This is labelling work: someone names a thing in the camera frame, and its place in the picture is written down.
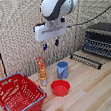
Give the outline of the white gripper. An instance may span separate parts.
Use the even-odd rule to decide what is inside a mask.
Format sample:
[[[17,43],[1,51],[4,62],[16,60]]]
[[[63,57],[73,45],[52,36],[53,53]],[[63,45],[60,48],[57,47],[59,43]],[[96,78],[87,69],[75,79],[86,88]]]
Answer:
[[[34,26],[35,40],[39,42],[41,41],[42,49],[46,51],[47,43],[43,41],[65,34],[66,29],[65,19],[61,17],[53,21],[47,21],[46,23],[39,23]],[[59,38],[56,38],[55,46],[59,46]]]

